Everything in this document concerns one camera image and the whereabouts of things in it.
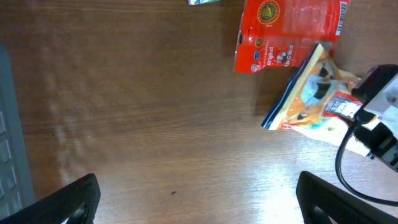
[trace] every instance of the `snack packet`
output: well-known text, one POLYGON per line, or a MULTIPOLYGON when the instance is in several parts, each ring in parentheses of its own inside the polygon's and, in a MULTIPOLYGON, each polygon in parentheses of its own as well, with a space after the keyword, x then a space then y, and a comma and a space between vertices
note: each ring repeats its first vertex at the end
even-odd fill
MULTIPOLYGON (((359 81, 353 74, 338 70, 328 51, 317 44, 290 78, 282 98, 268 113, 262 127, 294 129, 312 139, 339 146, 348 130, 346 121, 353 120, 362 106, 362 102, 351 96, 359 81)), ((364 156, 369 152, 355 138, 347 148, 364 156)))
POLYGON ((218 0, 188 0, 188 4, 190 6, 194 6, 197 4, 204 4, 204 3, 215 2, 215 1, 218 1, 218 0))
POLYGON ((246 0, 235 71, 297 67, 316 43, 333 54, 349 1, 246 0))

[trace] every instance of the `black cable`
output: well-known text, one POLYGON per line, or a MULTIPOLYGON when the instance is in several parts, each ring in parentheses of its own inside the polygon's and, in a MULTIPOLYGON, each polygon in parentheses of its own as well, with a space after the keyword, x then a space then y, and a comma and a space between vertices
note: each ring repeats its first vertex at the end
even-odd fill
POLYGON ((353 135, 355 129, 357 129, 360 126, 361 125, 360 125, 360 123, 357 120, 355 120, 354 122, 351 123, 351 125, 348 128, 348 131, 347 131, 346 135, 343 138, 343 141, 340 144, 340 147, 337 150, 336 161, 335 161, 335 169, 336 169, 337 178, 340 181, 340 183, 343 184, 343 186, 348 191, 350 191, 355 196, 360 197, 361 199, 365 199, 365 200, 368 200, 370 202, 379 203, 379 204, 382 204, 382 205, 389 205, 389 206, 398 207, 398 202, 390 201, 390 200, 384 200, 384 199, 379 199, 379 198, 374 198, 374 197, 362 194, 361 192, 358 192, 357 190, 352 188, 352 186, 350 186, 347 183, 347 181, 343 177, 343 174, 341 173, 341 160, 343 158, 343 154, 344 154, 344 151, 346 149, 347 142, 350 139, 350 137, 353 135))

